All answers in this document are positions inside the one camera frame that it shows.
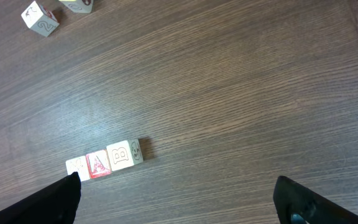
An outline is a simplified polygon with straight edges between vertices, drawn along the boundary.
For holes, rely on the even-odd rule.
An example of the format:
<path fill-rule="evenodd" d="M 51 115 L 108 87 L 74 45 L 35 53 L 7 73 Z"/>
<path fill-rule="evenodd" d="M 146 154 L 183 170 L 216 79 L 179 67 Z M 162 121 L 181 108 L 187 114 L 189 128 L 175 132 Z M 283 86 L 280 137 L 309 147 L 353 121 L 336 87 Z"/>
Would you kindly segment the yellow edged B block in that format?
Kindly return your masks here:
<path fill-rule="evenodd" d="M 138 139 L 130 139 L 106 146 L 113 172 L 140 164 L 144 161 Z"/>

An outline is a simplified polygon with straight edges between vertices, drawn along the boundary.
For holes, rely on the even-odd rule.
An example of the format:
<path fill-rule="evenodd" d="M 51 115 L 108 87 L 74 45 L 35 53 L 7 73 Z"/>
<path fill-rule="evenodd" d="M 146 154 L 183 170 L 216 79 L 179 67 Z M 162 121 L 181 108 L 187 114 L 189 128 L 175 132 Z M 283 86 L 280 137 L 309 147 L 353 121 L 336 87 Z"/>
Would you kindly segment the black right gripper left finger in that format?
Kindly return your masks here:
<path fill-rule="evenodd" d="M 77 172 L 0 211 L 0 224 L 73 224 L 81 198 Z"/>

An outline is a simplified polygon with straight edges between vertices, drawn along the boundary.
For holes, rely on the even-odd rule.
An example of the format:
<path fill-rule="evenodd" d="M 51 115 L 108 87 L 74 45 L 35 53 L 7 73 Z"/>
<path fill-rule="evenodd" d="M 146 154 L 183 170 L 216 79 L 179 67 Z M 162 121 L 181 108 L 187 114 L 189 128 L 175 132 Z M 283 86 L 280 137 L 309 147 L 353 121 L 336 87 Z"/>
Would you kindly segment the yellow wooden block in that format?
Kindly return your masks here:
<path fill-rule="evenodd" d="M 93 9 L 93 0 L 59 0 L 60 3 L 65 5 L 75 13 L 89 14 Z"/>

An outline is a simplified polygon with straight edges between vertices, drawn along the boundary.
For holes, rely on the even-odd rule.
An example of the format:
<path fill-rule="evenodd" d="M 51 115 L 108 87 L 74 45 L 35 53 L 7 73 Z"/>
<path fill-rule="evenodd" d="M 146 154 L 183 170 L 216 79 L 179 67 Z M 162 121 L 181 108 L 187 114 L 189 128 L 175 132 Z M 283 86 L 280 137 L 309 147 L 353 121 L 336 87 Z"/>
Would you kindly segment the red A letter block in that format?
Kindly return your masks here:
<path fill-rule="evenodd" d="M 107 150 L 103 149 L 85 155 L 89 176 L 91 179 L 103 177 L 112 173 Z"/>

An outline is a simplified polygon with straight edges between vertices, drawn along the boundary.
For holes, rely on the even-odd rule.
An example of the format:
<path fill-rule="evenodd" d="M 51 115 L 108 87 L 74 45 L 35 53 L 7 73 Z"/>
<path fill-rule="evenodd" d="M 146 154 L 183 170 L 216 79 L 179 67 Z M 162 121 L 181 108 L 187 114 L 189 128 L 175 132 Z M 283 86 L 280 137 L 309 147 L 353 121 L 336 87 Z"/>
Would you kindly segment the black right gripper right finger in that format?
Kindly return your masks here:
<path fill-rule="evenodd" d="M 358 224 L 355 213 L 282 175 L 276 181 L 273 202 L 281 224 Z"/>

